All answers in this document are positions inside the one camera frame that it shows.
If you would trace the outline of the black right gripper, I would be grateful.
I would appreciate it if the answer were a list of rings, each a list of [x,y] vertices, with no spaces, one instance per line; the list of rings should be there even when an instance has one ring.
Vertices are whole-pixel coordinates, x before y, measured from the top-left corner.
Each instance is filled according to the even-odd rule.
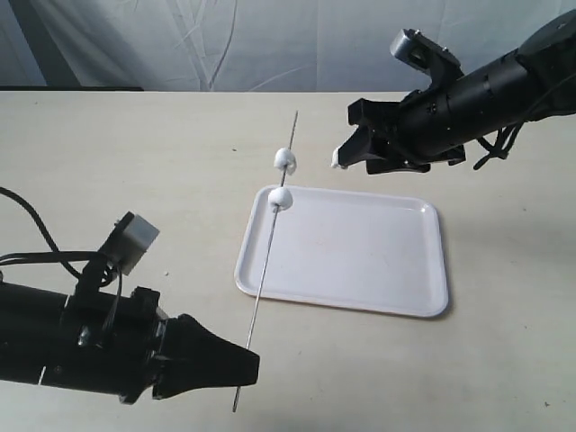
[[[365,161],[368,175],[425,174],[430,164],[384,159],[373,137],[382,135],[418,161],[432,158],[517,122],[540,95],[540,84],[515,58],[498,58],[445,88],[395,102],[358,99],[347,107],[356,126],[340,145],[347,167]]]

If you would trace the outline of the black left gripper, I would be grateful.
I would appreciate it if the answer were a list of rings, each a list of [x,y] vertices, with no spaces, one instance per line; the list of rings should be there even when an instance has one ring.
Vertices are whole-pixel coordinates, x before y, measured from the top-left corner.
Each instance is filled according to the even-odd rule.
[[[151,357],[167,318],[158,308],[159,297],[145,287],[128,297],[105,292],[71,297],[62,317],[63,329],[74,336],[62,355],[62,387],[135,403],[153,383]],[[200,389],[250,386],[259,376],[258,354],[186,314],[167,321],[157,359],[160,400]]]

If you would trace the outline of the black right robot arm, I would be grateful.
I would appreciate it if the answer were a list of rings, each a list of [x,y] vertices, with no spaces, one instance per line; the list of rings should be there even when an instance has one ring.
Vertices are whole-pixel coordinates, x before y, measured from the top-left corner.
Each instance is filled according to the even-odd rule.
[[[575,113],[574,11],[469,74],[419,30],[401,30],[391,54],[429,76],[429,87],[399,102],[351,103],[347,118],[355,131],[334,150],[333,167],[364,163],[370,175],[426,173],[435,163],[463,163],[465,144],[475,141],[486,152],[474,165],[480,169],[507,159],[526,123]]]

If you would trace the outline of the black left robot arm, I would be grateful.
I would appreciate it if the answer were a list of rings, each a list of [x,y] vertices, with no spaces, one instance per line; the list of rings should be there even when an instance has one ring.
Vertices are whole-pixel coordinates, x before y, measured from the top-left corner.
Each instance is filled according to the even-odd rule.
[[[112,294],[66,296],[2,283],[2,380],[113,395],[126,405],[146,389],[165,400],[257,382],[258,354],[216,336],[187,314],[168,317],[159,296],[138,287],[122,297],[105,337]]]

